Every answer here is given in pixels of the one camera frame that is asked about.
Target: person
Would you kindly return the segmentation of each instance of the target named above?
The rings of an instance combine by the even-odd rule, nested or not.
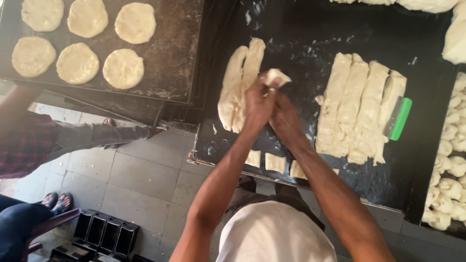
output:
[[[40,203],[29,204],[0,194],[0,261],[21,261],[32,229],[73,208],[73,196],[49,193]]]
[[[251,180],[242,179],[237,186],[249,150],[269,122],[302,167],[323,213],[353,260],[394,262],[372,216],[301,131],[297,110],[277,91],[280,78],[270,88],[264,80],[265,75],[259,75],[246,91],[245,126],[196,194],[170,261],[208,261],[211,236],[225,215],[217,262],[336,262],[322,224],[314,221],[303,204],[290,204],[300,198],[299,192],[283,191],[288,186],[280,185],[277,196],[269,199],[248,190],[254,185]]]
[[[0,103],[0,179],[23,178],[66,153],[148,139],[160,131],[114,127],[110,119],[102,124],[54,121],[27,110],[40,93],[39,88],[14,85]]]

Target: jeans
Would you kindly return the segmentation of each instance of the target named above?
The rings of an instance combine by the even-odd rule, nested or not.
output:
[[[45,205],[0,194],[0,262],[19,262],[32,229],[53,216]]]
[[[57,122],[58,138],[46,162],[82,149],[124,144],[151,135],[149,127],[114,127],[109,124]]]
[[[223,222],[226,224],[238,210],[255,203],[269,200],[277,201],[294,207],[296,210],[305,213],[318,227],[325,230],[325,225],[312,213],[309,206],[302,199],[298,189],[294,186],[287,186],[275,183],[275,195],[266,196],[256,193],[256,181],[251,176],[244,175],[236,186],[233,197],[230,200]]]

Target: tiled floor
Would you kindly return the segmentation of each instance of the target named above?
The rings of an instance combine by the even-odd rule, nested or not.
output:
[[[39,104],[37,112],[70,123],[102,122],[103,117]],[[43,164],[23,179],[0,182],[0,193],[35,202],[48,192],[71,192],[75,204],[134,222],[141,226],[134,253],[156,262],[168,261],[183,232],[188,208],[212,169],[187,163],[194,135],[180,130],[164,131],[117,150],[100,148],[77,151]],[[313,193],[299,189],[312,211],[328,225]],[[274,184],[258,180],[258,193],[274,194]],[[403,221],[403,214],[367,206],[383,229],[398,261],[464,261],[466,242]],[[211,261],[218,254],[219,225],[212,238]],[[60,245],[73,233],[73,223],[41,237],[42,254]],[[335,246],[340,262],[351,261],[335,232],[326,234]]]

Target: green dough scraper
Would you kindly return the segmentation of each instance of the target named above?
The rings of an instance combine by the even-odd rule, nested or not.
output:
[[[404,124],[411,110],[412,100],[406,97],[398,97],[390,120],[385,126],[384,135],[390,140],[397,141],[403,131]]]

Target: red plaid shirt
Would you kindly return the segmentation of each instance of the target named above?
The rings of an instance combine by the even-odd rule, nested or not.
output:
[[[49,115],[29,113],[8,135],[0,138],[0,179],[23,178],[42,165],[58,137]]]

